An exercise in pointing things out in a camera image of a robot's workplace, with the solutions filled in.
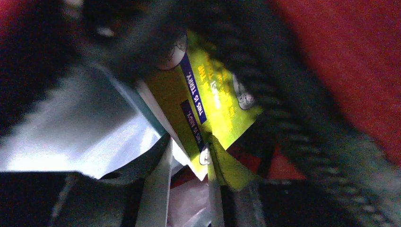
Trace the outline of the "red fabric backpack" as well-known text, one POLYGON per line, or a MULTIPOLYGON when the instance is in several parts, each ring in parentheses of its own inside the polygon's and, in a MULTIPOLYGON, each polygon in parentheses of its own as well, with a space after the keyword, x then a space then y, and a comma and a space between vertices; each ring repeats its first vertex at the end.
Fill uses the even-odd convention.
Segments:
POLYGON ((401 224, 401 171, 364 134, 339 119, 317 77, 296 58, 284 20, 260 0, 35 0, 2 4, 0 137, 9 139, 61 81, 93 60, 118 78, 145 77, 180 19, 216 45, 210 54, 238 73, 283 138, 284 155, 364 227, 401 224))

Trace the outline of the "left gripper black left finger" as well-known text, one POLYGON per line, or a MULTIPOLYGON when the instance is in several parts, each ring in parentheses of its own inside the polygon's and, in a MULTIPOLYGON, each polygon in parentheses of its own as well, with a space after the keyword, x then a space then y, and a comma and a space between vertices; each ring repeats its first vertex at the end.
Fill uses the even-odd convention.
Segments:
POLYGON ((95 179, 80 172, 1 172, 3 227, 133 227, 145 182, 167 150, 163 135, 147 152, 95 179))

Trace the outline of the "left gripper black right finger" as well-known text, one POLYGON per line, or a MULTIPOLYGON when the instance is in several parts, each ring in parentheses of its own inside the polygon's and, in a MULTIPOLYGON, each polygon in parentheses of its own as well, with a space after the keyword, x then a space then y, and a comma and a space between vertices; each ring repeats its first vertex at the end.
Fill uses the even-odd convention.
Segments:
POLYGON ((347 212, 305 180, 263 180, 207 143, 213 227, 352 227, 347 212))

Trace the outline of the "light blue cat notebook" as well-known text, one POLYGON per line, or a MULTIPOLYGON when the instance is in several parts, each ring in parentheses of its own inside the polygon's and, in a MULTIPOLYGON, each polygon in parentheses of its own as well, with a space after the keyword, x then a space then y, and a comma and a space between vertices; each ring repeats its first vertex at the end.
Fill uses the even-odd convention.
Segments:
POLYGON ((162 124, 136 89, 130 88, 119 81, 108 68, 95 63, 90 64, 90 66, 107 77, 113 86, 113 90, 117 92, 117 97, 122 100, 122 104, 128 106, 130 118, 129 122, 124 124, 124 127, 130 129, 142 139, 145 138, 145 134, 151 134, 152 137, 159 138, 166 133, 162 124))

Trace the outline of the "green book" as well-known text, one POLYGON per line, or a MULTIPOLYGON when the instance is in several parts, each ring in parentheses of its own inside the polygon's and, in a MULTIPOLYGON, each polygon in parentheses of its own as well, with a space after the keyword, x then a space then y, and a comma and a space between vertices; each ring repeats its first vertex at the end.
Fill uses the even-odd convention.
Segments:
POLYGON ((215 136, 230 147, 261 113, 235 74, 196 46, 185 30, 137 91, 176 142, 175 159, 200 180, 207 174, 206 146, 215 136))

